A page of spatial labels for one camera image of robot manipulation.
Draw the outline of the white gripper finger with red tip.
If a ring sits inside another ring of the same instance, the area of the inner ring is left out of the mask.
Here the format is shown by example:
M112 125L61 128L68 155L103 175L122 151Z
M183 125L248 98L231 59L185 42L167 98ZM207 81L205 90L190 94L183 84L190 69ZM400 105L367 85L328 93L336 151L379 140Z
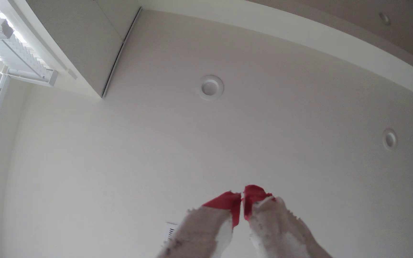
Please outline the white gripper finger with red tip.
M239 224L241 193L227 191L187 211L157 258L220 258Z
M331 258L281 197L257 185L244 188L244 218L259 258Z

